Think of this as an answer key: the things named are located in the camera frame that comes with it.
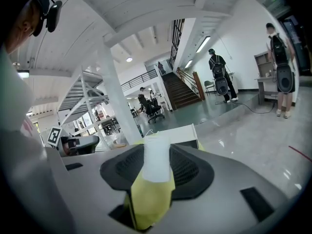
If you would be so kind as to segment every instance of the black backpack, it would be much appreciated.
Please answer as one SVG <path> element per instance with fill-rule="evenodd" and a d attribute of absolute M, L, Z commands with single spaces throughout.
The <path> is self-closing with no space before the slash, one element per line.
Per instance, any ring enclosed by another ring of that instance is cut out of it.
<path fill-rule="evenodd" d="M 220 62 L 219 56 L 216 56 L 216 61 L 214 61 L 212 58 L 209 59 L 212 67 L 213 76 L 215 79 L 223 78 L 225 75 L 225 68 L 224 65 Z"/>
<path fill-rule="evenodd" d="M 283 40 L 279 37 L 279 33 L 273 37 L 269 36 L 269 38 L 271 39 L 271 51 L 276 64 L 279 65 L 288 63 L 286 46 Z"/>

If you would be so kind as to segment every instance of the jeans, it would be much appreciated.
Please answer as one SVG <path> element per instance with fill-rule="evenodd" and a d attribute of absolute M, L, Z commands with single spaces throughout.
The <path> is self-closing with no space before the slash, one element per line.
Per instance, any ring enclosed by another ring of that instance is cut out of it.
<path fill-rule="evenodd" d="M 236 93 L 235 93 L 235 89 L 234 89 L 234 87 L 233 87 L 233 84 L 232 84 L 232 82 L 231 82 L 231 79 L 230 79 L 230 77 L 229 77 L 228 72 L 225 72 L 224 78 L 226 79 L 226 81 L 227 81 L 227 83 L 228 83 L 228 86 L 229 86 L 229 88 L 230 88 L 232 99 L 233 99 L 233 98 L 236 98 L 237 95 L 236 95 Z M 224 95 L 224 99 L 225 99 L 226 101 L 228 101 L 228 100 L 230 99 L 229 95 L 228 95 L 228 94 Z"/>

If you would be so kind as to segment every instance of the staircase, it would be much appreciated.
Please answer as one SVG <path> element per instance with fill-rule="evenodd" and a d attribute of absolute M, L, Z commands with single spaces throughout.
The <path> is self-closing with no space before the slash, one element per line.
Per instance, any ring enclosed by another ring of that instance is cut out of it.
<path fill-rule="evenodd" d="M 183 81 L 174 73 L 169 73 L 162 76 L 166 90 L 169 95 L 173 108 L 181 108 L 196 102 L 201 99 L 191 90 Z"/>

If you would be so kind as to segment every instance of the railing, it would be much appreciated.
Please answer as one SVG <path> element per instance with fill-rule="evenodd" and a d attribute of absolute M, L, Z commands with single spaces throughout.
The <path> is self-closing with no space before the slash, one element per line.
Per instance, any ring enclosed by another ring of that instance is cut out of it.
<path fill-rule="evenodd" d="M 182 35 L 182 27 L 184 24 L 184 19 L 174 20 L 174 31 L 172 35 L 172 47 L 170 54 L 170 63 L 172 67 L 175 65 L 177 49 L 180 44 L 180 38 Z"/>
<path fill-rule="evenodd" d="M 180 68 L 177 68 L 176 72 L 179 74 L 181 81 L 184 83 L 186 83 L 186 81 L 189 82 L 191 87 L 198 91 L 201 100 L 206 99 L 197 72 L 193 72 L 193 77 L 180 70 Z"/>
<path fill-rule="evenodd" d="M 126 91 L 130 88 L 133 88 L 135 86 L 138 86 L 141 83 L 144 83 L 147 80 L 151 80 L 153 78 L 157 77 L 156 70 L 151 70 L 143 75 L 140 75 L 138 77 L 133 78 L 130 81 L 127 81 L 126 83 L 121 85 L 122 91 Z"/>

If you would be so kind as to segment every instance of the white column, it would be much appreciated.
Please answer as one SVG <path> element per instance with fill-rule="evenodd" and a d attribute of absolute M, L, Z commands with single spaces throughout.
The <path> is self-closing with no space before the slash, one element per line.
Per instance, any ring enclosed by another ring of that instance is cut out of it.
<path fill-rule="evenodd" d="M 89 96 L 88 96 L 88 93 L 87 93 L 87 89 L 86 89 L 86 84 L 84 83 L 84 77 L 83 77 L 83 67 L 81 66 L 81 84 L 82 84 L 82 90 L 83 90 L 83 96 L 86 100 L 86 105 L 87 105 L 87 108 L 88 108 L 88 111 L 89 111 L 89 115 L 90 115 L 90 118 L 91 118 L 91 121 L 93 124 L 96 123 L 96 119 L 94 118 L 94 115 L 92 113 L 92 108 L 90 106 L 90 103 L 89 103 Z M 102 141 L 103 143 L 103 146 L 107 148 L 107 150 L 110 150 L 109 146 L 107 145 L 98 125 L 95 124 L 94 128 L 96 129 L 97 131 L 97 134 L 98 134 L 98 137 L 100 138 L 100 140 Z"/>
<path fill-rule="evenodd" d="M 100 63 L 99 73 L 103 77 L 109 102 L 127 141 L 133 145 L 142 137 L 121 89 L 111 50 L 104 44 L 104 40 L 98 45 L 97 56 Z"/>
<path fill-rule="evenodd" d="M 151 87 L 152 87 L 152 90 L 154 91 L 154 93 L 156 93 L 154 83 L 151 84 Z"/>

